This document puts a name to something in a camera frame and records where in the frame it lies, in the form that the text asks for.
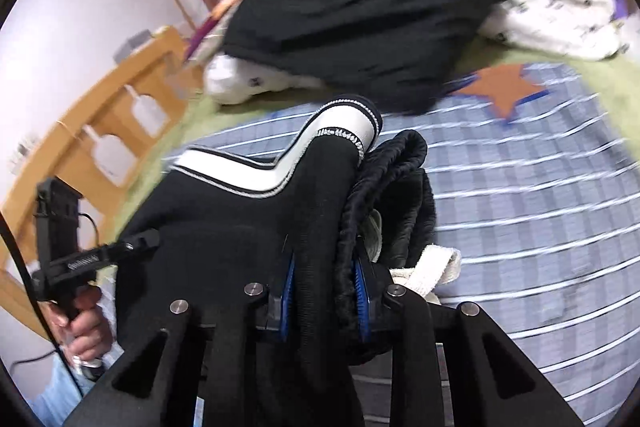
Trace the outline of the person's left hand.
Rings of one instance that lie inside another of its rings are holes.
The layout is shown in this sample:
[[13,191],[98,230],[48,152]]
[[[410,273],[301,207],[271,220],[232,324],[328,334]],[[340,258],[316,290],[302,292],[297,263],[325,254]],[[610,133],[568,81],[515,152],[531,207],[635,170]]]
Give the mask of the person's left hand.
[[43,306],[52,332],[70,364],[102,358],[113,346],[111,325],[99,306],[101,298],[99,287],[82,288],[74,301],[79,314],[73,321],[55,303]]

